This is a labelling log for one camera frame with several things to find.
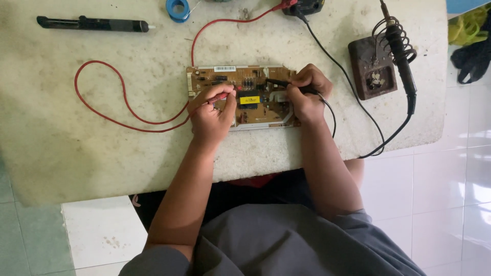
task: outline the solder wire spool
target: solder wire spool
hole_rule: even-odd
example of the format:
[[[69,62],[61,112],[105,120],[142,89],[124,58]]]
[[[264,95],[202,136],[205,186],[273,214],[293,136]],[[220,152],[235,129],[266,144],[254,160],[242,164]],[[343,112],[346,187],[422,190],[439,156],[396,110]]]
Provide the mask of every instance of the solder wire spool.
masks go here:
[[[174,8],[176,6],[184,7],[183,11],[179,13],[174,12]],[[191,13],[189,10],[188,1],[186,0],[167,0],[165,3],[165,8],[169,14],[169,17],[177,23],[184,23],[189,18],[189,14]]]

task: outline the white table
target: white table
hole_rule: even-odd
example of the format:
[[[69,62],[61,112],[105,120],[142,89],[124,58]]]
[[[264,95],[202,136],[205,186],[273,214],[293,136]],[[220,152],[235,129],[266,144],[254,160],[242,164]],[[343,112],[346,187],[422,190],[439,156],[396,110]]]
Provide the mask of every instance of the white table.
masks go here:
[[[387,150],[422,145],[442,133],[447,62],[445,0],[386,1],[419,52],[411,64],[419,88],[416,114]],[[0,147],[16,195],[25,203],[68,202],[168,187],[191,140],[191,125],[148,134],[113,124],[89,111],[74,91],[74,75],[88,60],[106,61],[123,75],[135,111],[165,120],[184,105],[191,40],[207,22],[251,17],[277,1],[203,1],[177,24],[157,0],[7,0],[0,4]],[[43,29],[36,16],[146,20],[148,33]],[[382,19],[377,0],[331,0],[308,17],[320,41],[351,73],[347,45],[369,36]],[[281,11],[249,24],[217,23],[200,36],[196,65],[316,64],[335,84],[330,103],[338,120],[336,143],[344,159],[373,150],[379,134],[356,103],[341,71],[324,55],[299,19]],[[91,64],[79,87],[97,110],[133,126],[118,77]],[[406,117],[401,89],[364,102],[386,137]],[[332,126],[330,113],[326,120]],[[215,158],[214,181],[300,167],[299,130],[230,133]]]

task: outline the hand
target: hand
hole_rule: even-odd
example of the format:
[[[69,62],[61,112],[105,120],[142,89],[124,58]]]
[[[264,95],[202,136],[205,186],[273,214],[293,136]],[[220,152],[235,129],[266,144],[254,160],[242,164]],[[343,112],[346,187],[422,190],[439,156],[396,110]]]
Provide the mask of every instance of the hand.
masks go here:
[[[229,93],[223,110],[216,110],[213,105],[204,104],[208,99],[222,92]],[[193,141],[200,146],[218,148],[234,121],[235,108],[237,108],[237,100],[233,85],[215,85],[199,93],[188,105],[190,114],[195,110],[191,115]]]
[[[327,100],[332,93],[332,83],[313,64],[305,66],[289,79],[287,94],[295,107],[295,115],[302,123],[324,121],[325,105],[318,95],[300,92],[298,87],[311,85]]]

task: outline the black pants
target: black pants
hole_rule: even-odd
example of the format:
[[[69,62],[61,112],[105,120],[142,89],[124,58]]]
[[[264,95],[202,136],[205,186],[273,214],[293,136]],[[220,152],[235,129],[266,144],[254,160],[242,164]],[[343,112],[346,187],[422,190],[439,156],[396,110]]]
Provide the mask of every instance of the black pants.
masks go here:
[[[130,195],[133,207],[148,232],[166,191]],[[314,204],[303,169],[283,172],[262,188],[213,183],[203,224],[244,204],[301,204],[314,211]]]

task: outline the circuit board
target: circuit board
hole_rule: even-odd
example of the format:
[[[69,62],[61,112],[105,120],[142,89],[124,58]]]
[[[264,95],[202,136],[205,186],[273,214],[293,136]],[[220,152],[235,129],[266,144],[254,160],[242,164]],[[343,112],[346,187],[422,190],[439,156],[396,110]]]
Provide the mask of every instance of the circuit board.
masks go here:
[[[227,83],[238,88],[230,131],[300,126],[286,88],[266,83],[266,78],[286,81],[296,71],[281,65],[207,66],[188,67],[186,74],[190,100],[212,85]],[[225,100],[216,102],[215,108],[223,110]]]

